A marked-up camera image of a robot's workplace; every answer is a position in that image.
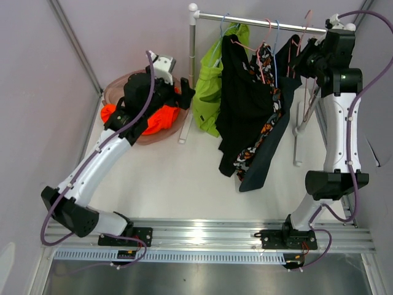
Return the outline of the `orange shorts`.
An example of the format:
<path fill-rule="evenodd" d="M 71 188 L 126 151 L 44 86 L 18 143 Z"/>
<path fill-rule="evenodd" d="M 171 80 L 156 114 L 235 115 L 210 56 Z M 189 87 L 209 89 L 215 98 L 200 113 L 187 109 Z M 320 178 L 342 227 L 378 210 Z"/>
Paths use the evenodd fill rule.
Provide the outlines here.
<path fill-rule="evenodd" d="M 100 111 L 100 116 L 104 124 L 108 121 L 115 109 L 116 105 L 103 102 L 103 108 Z M 148 119 L 148 128 L 142 133 L 142 135 L 154 135 L 161 130 L 170 129 L 180 114 L 180 108 L 164 105 Z"/>

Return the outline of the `pink hanger with navy shorts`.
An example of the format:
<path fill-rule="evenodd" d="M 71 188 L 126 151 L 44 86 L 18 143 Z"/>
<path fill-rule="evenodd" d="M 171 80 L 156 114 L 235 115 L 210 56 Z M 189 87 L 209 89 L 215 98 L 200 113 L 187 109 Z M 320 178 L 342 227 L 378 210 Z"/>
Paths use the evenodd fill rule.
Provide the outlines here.
<path fill-rule="evenodd" d="M 299 55 L 300 49 L 302 47 L 303 37 L 304 37 L 306 30 L 308 29 L 308 27 L 311 23 L 312 17 L 313 17 L 313 10 L 310 9 L 305 15 L 305 21 L 306 21 L 305 29 L 303 30 L 302 34 L 299 36 L 298 41 L 293 40 L 293 39 L 291 40 L 291 43 L 289 46 L 289 55 L 288 55 L 287 77 L 291 77 L 294 79 L 296 76 L 295 70 L 291 68 L 289 63 L 290 63 L 292 57 L 297 57 Z"/>

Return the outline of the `dark navy shorts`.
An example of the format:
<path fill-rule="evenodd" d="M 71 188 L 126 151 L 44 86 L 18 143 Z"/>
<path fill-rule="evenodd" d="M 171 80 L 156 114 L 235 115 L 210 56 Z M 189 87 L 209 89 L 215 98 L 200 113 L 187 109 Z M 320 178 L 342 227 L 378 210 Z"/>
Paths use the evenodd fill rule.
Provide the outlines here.
<path fill-rule="evenodd" d="M 288 126 L 290 108 L 294 100 L 294 92 L 302 85 L 299 74 L 295 73 L 296 76 L 294 79 L 287 77 L 289 46 L 292 39 L 298 41 L 298 38 L 299 35 L 292 35 L 276 54 L 276 61 L 278 64 L 278 88 L 282 95 L 283 116 L 275 125 L 273 131 L 267 136 L 266 140 L 258 148 L 250 169 L 247 171 L 244 180 L 240 181 L 240 192 L 254 191 L 265 185 L 271 161 Z"/>

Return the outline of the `pink hanger of orange shorts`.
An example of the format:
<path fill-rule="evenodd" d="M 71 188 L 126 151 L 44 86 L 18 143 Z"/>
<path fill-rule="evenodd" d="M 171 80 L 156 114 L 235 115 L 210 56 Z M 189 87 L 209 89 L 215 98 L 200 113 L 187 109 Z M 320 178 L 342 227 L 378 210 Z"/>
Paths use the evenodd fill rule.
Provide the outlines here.
<path fill-rule="evenodd" d="M 304 102 L 303 102 L 303 118 L 302 121 L 306 122 L 308 120 L 309 117 L 309 113 L 311 112 L 311 105 L 314 102 L 314 100 L 317 97 L 319 91 L 319 86 L 317 84 L 317 80 L 314 79 L 313 80 L 313 85 L 311 87 L 311 91 L 309 93 L 309 98 L 306 97 L 304 98 Z"/>

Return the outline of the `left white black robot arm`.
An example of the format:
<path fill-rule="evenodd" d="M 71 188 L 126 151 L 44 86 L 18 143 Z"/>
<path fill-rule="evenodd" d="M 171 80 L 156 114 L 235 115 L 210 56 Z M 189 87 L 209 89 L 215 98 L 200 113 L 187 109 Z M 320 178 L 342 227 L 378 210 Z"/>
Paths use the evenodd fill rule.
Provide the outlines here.
<path fill-rule="evenodd" d="M 132 73 L 123 96 L 102 108 L 104 129 L 93 149 L 57 187 L 47 186 L 41 192 L 48 210 L 41 237 L 54 219 L 78 237 L 94 232 L 128 245 L 133 239 L 132 222 L 120 213 L 90 207 L 91 198 L 114 164 L 151 127 L 149 120 L 165 108 L 187 110 L 194 94 L 184 77 L 167 82 L 163 77 L 151 78 L 149 71 Z"/>

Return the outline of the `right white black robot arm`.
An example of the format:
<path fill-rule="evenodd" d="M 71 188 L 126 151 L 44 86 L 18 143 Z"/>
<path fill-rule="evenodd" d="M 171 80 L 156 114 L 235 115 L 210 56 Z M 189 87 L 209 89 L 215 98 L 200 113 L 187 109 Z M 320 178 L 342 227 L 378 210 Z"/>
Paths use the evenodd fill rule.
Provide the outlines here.
<path fill-rule="evenodd" d="M 357 118 L 363 89 L 362 71 L 350 68 L 355 32 L 329 29 L 320 39 L 309 39 L 289 66 L 305 78 L 315 78 L 324 103 L 327 151 L 322 171 L 305 177 L 306 195 L 289 216 L 291 227 L 281 231 L 281 243 L 294 248 L 302 242 L 301 231 L 311 230 L 320 213 L 344 195 L 359 199 L 359 189 L 369 182 L 362 173 L 357 153 Z"/>

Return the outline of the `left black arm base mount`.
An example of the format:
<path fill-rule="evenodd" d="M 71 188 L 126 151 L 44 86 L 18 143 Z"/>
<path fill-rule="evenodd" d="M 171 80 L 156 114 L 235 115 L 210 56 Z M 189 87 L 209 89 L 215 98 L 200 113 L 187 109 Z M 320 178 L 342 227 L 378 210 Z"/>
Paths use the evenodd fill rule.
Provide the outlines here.
<path fill-rule="evenodd" d="M 120 236 L 101 234 L 98 239 L 98 245 L 117 247 L 151 247 L 153 232 L 154 230 L 151 227 L 132 227 L 127 229 Z"/>

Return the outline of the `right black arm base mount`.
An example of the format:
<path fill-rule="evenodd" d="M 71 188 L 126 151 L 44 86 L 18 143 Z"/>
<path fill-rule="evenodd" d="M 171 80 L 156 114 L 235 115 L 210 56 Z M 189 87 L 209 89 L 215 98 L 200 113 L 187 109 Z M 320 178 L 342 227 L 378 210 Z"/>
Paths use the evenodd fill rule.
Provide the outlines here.
<path fill-rule="evenodd" d="M 317 250 L 317 239 L 312 230 L 298 230 L 292 225 L 289 214 L 279 230 L 265 229 L 254 234 L 265 250 Z"/>

